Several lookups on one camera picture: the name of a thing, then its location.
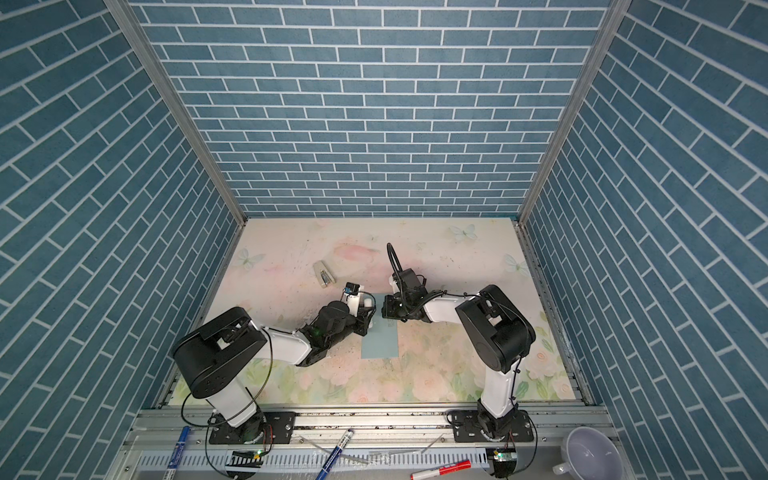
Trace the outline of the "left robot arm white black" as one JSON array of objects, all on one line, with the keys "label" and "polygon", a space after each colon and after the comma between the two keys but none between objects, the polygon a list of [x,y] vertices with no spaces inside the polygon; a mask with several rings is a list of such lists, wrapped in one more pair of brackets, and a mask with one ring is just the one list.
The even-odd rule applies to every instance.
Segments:
[{"label": "left robot arm white black", "polygon": [[233,307],[182,337],[171,353],[190,395],[219,414],[216,424],[239,428],[260,414],[257,396],[238,379],[252,360],[266,359],[269,368],[276,361],[311,366],[348,336],[365,336],[375,306],[367,293],[345,295],[291,332],[259,326],[244,308]]}]

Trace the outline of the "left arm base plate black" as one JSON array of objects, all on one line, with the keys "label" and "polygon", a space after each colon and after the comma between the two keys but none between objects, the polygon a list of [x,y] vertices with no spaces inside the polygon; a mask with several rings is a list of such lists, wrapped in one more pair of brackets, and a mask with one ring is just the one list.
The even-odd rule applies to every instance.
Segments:
[{"label": "left arm base plate black", "polygon": [[213,445],[287,445],[297,414],[293,411],[259,412],[238,427],[228,423],[212,426],[208,441]]}]

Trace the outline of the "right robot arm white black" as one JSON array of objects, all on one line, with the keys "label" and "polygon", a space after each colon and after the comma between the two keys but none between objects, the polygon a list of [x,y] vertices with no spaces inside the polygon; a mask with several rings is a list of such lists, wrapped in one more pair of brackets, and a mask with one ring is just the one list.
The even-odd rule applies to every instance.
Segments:
[{"label": "right robot arm white black", "polygon": [[519,367],[536,341],[535,329],[523,313],[494,284],[476,293],[429,291],[425,280],[406,269],[394,271],[390,285],[393,293],[385,297],[384,318],[463,327],[486,367],[478,416],[488,431],[510,423],[517,409]]}]

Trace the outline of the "teal envelope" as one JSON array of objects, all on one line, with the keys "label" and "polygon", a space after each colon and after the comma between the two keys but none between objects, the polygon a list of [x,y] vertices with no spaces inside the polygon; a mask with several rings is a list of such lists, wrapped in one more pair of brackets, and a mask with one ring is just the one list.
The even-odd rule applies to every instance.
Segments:
[{"label": "teal envelope", "polygon": [[362,338],[361,357],[366,360],[397,358],[398,325],[398,321],[376,314],[367,334]]}]

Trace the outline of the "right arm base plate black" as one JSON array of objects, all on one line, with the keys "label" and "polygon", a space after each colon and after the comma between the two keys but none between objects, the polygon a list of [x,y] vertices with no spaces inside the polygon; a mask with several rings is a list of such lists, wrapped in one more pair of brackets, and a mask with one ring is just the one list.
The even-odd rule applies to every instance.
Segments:
[{"label": "right arm base plate black", "polygon": [[483,408],[450,410],[445,415],[456,443],[532,442],[535,439],[530,416],[513,409],[495,418]]}]

